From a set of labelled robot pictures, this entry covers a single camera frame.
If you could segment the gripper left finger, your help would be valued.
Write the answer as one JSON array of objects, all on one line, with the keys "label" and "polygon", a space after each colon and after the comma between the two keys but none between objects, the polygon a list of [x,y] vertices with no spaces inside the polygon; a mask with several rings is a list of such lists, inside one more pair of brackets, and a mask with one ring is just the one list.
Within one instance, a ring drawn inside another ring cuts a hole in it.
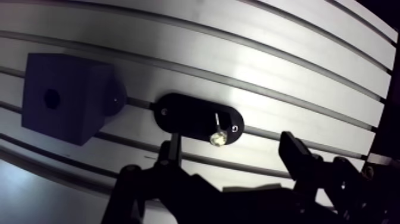
[{"label": "gripper left finger", "polygon": [[178,223],[221,223],[220,192],[181,167],[182,137],[161,144],[150,169],[126,165],[118,174],[102,223],[142,223],[145,204],[158,199]]}]

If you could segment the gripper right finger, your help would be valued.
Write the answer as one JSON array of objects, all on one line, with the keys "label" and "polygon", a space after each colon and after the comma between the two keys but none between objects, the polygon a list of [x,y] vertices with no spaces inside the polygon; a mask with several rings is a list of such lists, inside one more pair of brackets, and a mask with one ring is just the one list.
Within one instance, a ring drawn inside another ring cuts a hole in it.
[{"label": "gripper right finger", "polygon": [[380,201],[372,196],[372,188],[347,158],[324,161],[287,131],[280,135],[279,156],[295,181],[296,193],[314,203],[317,191],[323,189],[344,223],[382,222]]}]

